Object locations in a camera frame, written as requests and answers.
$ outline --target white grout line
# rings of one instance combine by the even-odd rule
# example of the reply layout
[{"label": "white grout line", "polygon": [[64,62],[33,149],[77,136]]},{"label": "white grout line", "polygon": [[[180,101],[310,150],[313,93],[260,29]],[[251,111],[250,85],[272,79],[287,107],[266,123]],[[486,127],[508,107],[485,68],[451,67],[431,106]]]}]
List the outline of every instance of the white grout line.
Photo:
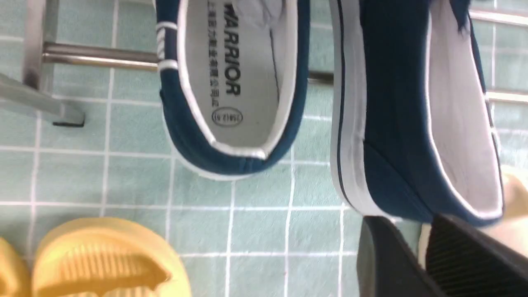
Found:
[{"label": "white grout line", "polygon": [[[114,49],[117,46],[117,23],[119,21],[119,0],[114,0],[114,18],[112,22],[112,45]],[[108,83],[108,100],[106,103],[106,123],[105,123],[105,162],[102,173],[102,195],[100,217],[105,216],[106,202],[108,200],[108,168],[110,167],[110,120],[112,113],[112,96],[114,93],[115,69],[110,68],[110,81]]]},{"label": "white grout line", "polygon": [[310,27],[312,27],[314,29],[332,30],[332,25],[331,24],[322,24],[322,23],[310,22]]},{"label": "white grout line", "polygon": [[339,214],[339,229],[340,229],[340,242],[339,242],[339,267],[337,271],[337,297],[343,296],[343,249],[345,247],[345,204],[341,204],[341,211]]},{"label": "white grout line", "polygon": [[36,183],[37,176],[39,175],[39,164],[40,164],[40,140],[42,137],[42,114],[37,112],[36,129],[35,129],[35,151],[33,152],[33,169],[31,171],[31,189],[30,189],[30,206],[31,206],[31,217],[30,226],[27,231],[26,240],[26,255],[32,255],[33,251],[33,234],[35,233],[35,221],[36,221]]},{"label": "white grout line", "polygon": [[167,209],[165,213],[165,241],[169,242],[171,239],[171,211],[172,211],[172,196],[174,194],[174,175],[176,171],[176,155],[174,154],[174,148],[171,146],[171,172],[169,174],[168,182],[168,197],[167,197]]},{"label": "white grout line", "polygon": [[332,117],[326,117],[326,116],[304,115],[303,119],[320,120],[320,121],[324,121],[324,122],[331,122],[332,121]]},{"label": "white grout line", "polygon": [[229,224],[228,224],[228,242],[226,247],[225,259],[225,297],[229,297],[230,283],[231,283],[231,242],[233,238],[233,219],[234,219],[234,201],[236,195],[236,181],[231,182],[231,206],[229,210]]},{"label": "white grout line", "polygon": [[190,253],[180,254],[180,258],[218,258],[218,257],[339,257],[339,256],[357,256],[357,251],[344,252],[317,252],[317,253],[303,253],[303,252],[238,252],[230,254],[227,253]]},{"label": "white grout line", "polygon": [[22,37],[16,37],[16,36],[5,36],[5,35],[0,35],[0,41],[6,41],[6,42],[24,42],[24,38],[22,38]]},{"label": "white grout line", "polygon": [[295,146],[292,145],[290,149],[290,161],[291,161],[291,170],[290,170],[290,200],[288,202],[288,213],[286,215],[286,226],[285,226],[285,236],[284,236],[284,297],[288,297],[288,282],[289,282],[289,246],[290,246],[290,221],[291,221],[291,209],[294,204],[294,194],[295,194]]}]

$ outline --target floor tile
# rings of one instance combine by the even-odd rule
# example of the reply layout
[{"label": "floor tile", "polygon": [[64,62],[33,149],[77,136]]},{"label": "floor tile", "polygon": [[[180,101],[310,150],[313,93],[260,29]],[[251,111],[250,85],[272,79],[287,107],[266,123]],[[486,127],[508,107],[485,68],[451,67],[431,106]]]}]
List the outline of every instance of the floor tile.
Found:
[{"label": "floor tile", "polygon": [[528,55],[498,52],[495,65],[498,88],[528,90]]},{"label": "floor tile", "polygon": [[225,294],[225,257],[183,258],[193,297]]},{"label": "floor tile", "polygon": [[343,249],[348,252],[357,252],[360,243],[361,224],[363,217],[354,209],[349,209],[343,214]]},{"label": "floor tile", "polygon": [[164,209],[116,209],[107,208],[106,217],[121,218],[136,222],[142,226],[165,237],[165,216]]},{"label": "floor tile", "polygon": [[177,163],[172,205],[229,206],[231,182],[202,178]]},{"label": "floor tile", "polygon": [[41,153],[37,201],[100,203],[103,156]]},{"label": "floor tile", "polygon": [[112,105],[110,150],[169,154],[163,130],[162,110],[158,107]]},{"label": "floor tile", "polygon": [[41,147],[103,151],[105,149],[106,104],[67,101],[85,113],[83,128],[57,127],[42,123]]},{"label": "floor tile", "polygon": [[170,159],[111,156],[108,203],[167,205],[170,175]]},{"label": "floor tile", "polygon": [[326,0],[310,1],[310,18],[313,24],[331,25],[330,5]]},{"label": "floor tile", "polygon": [[0,152],[0,168],[0,201],[29,201],[33,153]]},{"label": "floor tile", "polygon": [[22,78],[24,45],[17,41],[0,41],[0,73],[18,81]]},{"label": "floor tile", "polygon": [[341,203],[332,183],[329,166],[295,166],[294,205],[338,206]]},{"label": "floor tile", "polygon": [[62,97],[108,98],[108,68],[55,65],[53,93]]},{"label": "floor tile", "polygon": [[114,1],[61,1],[57,40],[62,43],[110,47],[113,15]]},{"label": "floor tile", "polygon": [[32,240],[33,252],[38,248],[42,238],[52,229],[75,219],[98,216],[98,208],[38,206]]},{"label": "floor tile", "polygon": [[334,88],[332,86],[308,85],[304,114],[308,116],[332,116]]},{"label": "floor tile", "polygon": [[284,295],[284,258],[231,258],[231,297]]},{"label": "floor tile", "polygon": [[495,103],[494,106],[494,124],[497,129],[528,130],[527,105]]},{"label": "floor tile", "polygon": [[330,161],[332,122],[303,119],[295,140],[295,160]]},{"label": "floor tile", "polygon": [[341,288],[343,296],[360,297],[359,284],[357,283],[356,256],[343,257],[343,276]]},{"label": "floor tile", "polygon": [[289,264],[289,297],[337,296],[338,257],[293,257]]},{"label": "floor tile", "polygon": [[310,70],[334,70],[334,36],[328,28],[312,27],[310,32]]},{"label": "floor tile", "polygon": [[4,0],[0,11],[0,35],[24,36],[26,1]]},{"label": "floor tile", "polygon": [[228,224],[228,211],[173,210],[171,245],[180,254],[224,253]]},{"label": "floor tile", "polygon": [[339,250],[339,211],[293,211],[289,243],[291,252]]},{"label": "floor tile", "polygon": [[143,52],[156,51],[156,11],[152,3],[119,0],[117,47]]},{"label": "floor tile", "polygon": [[36,118],[0,109],[0,145],[35,146]]},{"label": "floor tile", "polygon": [[291,166],[277,164],[262,173],[236,182],[237,206],[287,206],[290,200]]},{"label": "floor tile", "polygon": [[493,46],[493,24],[488,22],[473,22],[473,30],[477,39],[478,47],[488,49]]},{"label": "floor tile", "polygon": [[0,207],[0,237],[9,242],[20,256],[26,253],[30,217],[30,206]]},{"label": "floor tile", "polygon": [[286,211],[235,211],[232,252],[283,252]]},{"label": "floor tile", "polygon": [[161,104],[159,75],[154,72],[116,69],[113,99],[150,101]]},{"label": "floor tile", "polygon": [[497,24],[496,34],[498,51],[501,49],[519,50],[528,48],[528,30],[526,28]]}]

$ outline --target canvas shoe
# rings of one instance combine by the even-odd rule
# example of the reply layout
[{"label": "canvas shoe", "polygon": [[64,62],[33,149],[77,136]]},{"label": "canvas shoe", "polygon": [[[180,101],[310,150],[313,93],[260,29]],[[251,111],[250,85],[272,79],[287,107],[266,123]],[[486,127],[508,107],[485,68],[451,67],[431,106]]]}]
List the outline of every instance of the canvas shoe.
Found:
[{"label": "canvas shoe", "polygon": [[468,3],[331,0],[332,177],[364,215],[486,225],[503,214]]},{"label": "canvas shoe", "polygon": [[251,11],[259,6],[237,1],[157,0],[156,8],[160,95],[182,162],[213,179],[277,163],[303,115],[309,2],[284,1],[263,22]]}]

